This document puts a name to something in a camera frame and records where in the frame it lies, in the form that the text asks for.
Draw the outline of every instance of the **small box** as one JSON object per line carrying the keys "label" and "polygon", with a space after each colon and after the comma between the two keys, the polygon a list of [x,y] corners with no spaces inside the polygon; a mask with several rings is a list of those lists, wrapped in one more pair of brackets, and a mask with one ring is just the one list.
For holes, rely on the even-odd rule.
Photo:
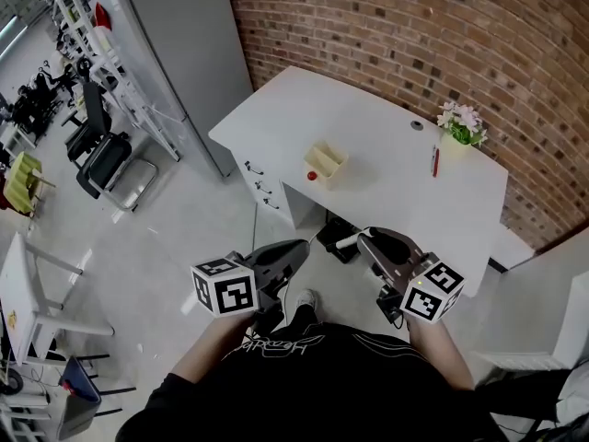
{"label": "small box", "polygon": [[409,282],[401,309],[422,320],[437,322],[458,301],[465,284],[460,273],[439,261]]}
{"label": "small box", "polygon": [[334,149],[325,141],[319,141],[305,154],[306,173],[315,172],[317,181],[331,190],[336,175],[341,174],[341,168],[347,161],[347,154]]}
{"label": "small box", "polygon": [[253,270],[229,259],[212,259],[191,266],[196,297],[215,317],[258,309]]}

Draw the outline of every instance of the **white sneaker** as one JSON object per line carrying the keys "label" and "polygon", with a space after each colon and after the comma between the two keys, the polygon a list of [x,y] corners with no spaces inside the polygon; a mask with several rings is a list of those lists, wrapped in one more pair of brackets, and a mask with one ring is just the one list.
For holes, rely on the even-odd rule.
{"label": "white sneaker", "polygon": [[296,299],[296,307],[309,305],[313,310],[317,311],[317,295],[313,290],[304,289]]}

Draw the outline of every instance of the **flower pot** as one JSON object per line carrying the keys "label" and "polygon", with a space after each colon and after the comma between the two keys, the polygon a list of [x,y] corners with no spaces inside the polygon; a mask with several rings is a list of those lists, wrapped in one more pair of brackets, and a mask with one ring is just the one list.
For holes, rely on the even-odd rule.
{"label": "flower pot", "polygon": [[459,160],[464,157],[470,145],[459,143],[452,135],[444,133],[440,141],[440,155],[442,158]]}

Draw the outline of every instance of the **refrigerator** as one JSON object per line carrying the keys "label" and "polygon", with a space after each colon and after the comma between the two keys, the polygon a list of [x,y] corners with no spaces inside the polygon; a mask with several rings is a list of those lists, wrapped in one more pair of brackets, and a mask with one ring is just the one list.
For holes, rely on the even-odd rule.
{"label": "refrigerator", "polygon": [[96,3],[162,134],[196,169],[204,157],[228,176],[235,160],[208,133],[253,92],[229,0],[91,0],[92,10]]}

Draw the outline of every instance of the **white desk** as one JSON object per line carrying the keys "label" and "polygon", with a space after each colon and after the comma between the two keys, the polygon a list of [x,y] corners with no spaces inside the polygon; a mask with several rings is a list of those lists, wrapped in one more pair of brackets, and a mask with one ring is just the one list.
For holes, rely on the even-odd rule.
{"label": "white desk", "polygon": [[13,122],[7,122],[5,130],[2,132],[2,135],[0,135],[0,143],[2,143],[4,150],[10,154],[12,158],[15,158],[16,154],[12,151],[12,149],[10,149],[10,145],[13,141],[21,144],[18,138],[25,141],[25,143],[27,143],[31,149],[36,148],[35,143],[29,139],[23,130],[17,127]]}
{"label": "white desk", "polygon": [[[82,270],[73,265],[28,244],[19,233],[15,234],[6,254],[2,271],[0,271],[0,302],[2,302],[2,314],[10,345],[19,366],[23,363],[42,363],[40,360],[45,359],[53,336],[59,329],[98,335],[114,334],[114,330],[110,326],[87,325],[52,316],[49,308],[61,309],[63,306],[61,303],[55,303],[45,297],[40,283],[39,270],[31,279],[27,264],[27,251],[32,253],[35,261],[41,257],[69,272],[82,273]],[[9,321],[12,313],[16,316],[14,325],[10,325]],[[34,347],[39,359],[27,358],[29,346],[38,326],[40,328]]]}
{"label": "white desk", "polygon": [[[422,131],[410,127],[413,120]],[[468,280],[465,293],[474,296],[499,232],[507,170],[473,147],[462,157],[441,149],[434,178],[440,132],[384,99],[289,67],[210,136],[232,151],[261,207],[275,203],[296,226],[315,202],[357,227],[394,229],[454,265]],[[303,157],[320,139],[350,155],[332,191],[306,178]],[[264,175],[248,170],[247,161]],[[272,191],[271,205],[255,181]]]}

